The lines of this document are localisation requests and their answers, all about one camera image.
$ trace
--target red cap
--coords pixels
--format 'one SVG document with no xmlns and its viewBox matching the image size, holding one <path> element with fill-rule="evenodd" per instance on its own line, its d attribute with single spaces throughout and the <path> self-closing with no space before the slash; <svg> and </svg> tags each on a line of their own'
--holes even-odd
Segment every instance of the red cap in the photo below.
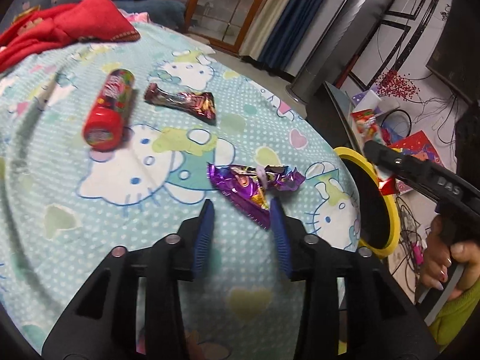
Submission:
<svg viewBox="0 0 480 360">
<path fill-rule="evenodd" d="M 108 152 L 122 140 L 123 120 L 118 112 L 95 107 L 83 126 L 83 138 L 95 150 Z"/>
</svg>

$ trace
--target blue curtain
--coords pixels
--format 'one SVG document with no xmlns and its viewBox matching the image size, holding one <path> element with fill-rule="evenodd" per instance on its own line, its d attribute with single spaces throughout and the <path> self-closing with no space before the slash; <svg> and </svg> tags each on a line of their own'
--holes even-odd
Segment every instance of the blue curtain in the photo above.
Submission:
<svg viewBox="0 0 480 360">
<path fill-rule="evenodd" d="M 284 71 L 322 2 L 290 0 L 263 47 L 258 62 L 271 69 Z"/>
</svg>

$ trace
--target cream curtain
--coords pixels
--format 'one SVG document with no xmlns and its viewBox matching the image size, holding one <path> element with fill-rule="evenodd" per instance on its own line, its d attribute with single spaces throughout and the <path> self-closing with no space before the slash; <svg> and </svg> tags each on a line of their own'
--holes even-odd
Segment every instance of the cream curtain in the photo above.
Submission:
<svg viewBox="0 0 480 360">
<path fill-rule="evenodd" d="M 290 0 L 267 0 L 265 6 L 253 21 L 243 41 L 239 54 L 258 59 L 263 46 L 272 33 L 278 19 Z"/>
</svg>

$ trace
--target black television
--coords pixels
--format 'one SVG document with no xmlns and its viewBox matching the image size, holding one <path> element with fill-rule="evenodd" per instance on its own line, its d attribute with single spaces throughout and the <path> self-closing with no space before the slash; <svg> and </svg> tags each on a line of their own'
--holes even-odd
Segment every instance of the black television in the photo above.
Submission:
<svg viewBox="0 0 480 360">
<path fill-rule="evenodd" d="M 468 0 L 452 0 L 427 68 L 467 103 L 480 99 L 480 18 Z"/>
</svg>

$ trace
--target candy wrapper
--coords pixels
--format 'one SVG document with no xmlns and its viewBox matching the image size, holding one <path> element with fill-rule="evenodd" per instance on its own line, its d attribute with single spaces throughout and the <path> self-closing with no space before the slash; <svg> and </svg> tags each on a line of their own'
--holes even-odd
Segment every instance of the candy wrapper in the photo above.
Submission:
<svg viewBox="0 0 480 360">
<path fill-rule="evenodd" d="M 228 197 L 260 226 L 270 228 L 270 214 L 265 191 L 295 191 L 305 177 L 288 166 L 252 168 L 242 165 L 207 166 L 207 176 L 214 187 Z"/>
<path fill-rule="evenodd" d="M 358 132 L 362 135 L 365 142 L 368 140 L 374 140 L 375 142 L 386 146 L 386 143 L 383 140 L 382 130 L 377 124 L 373 110 L 366 109 L 359 112 L 353 112 L 352 117 L 355 121 Z M 376 165 L 374 165 L 373 168 L 378 177 L 378 188 L 381 194 L 387 196 L 398 193 L 397 185 L 395 183 L 395 175 Z"/>
<path fill-rule="evenodd" d="M 180 92 L 171 94 L 161 90 L 157 84 L 151 82 L 148 84 L 144 98 L 148 104 L 179 109 L 211 125 L 215 125 L 217 121 L 215 102 L 210 92 L 199 94 Z"/>
</svg>

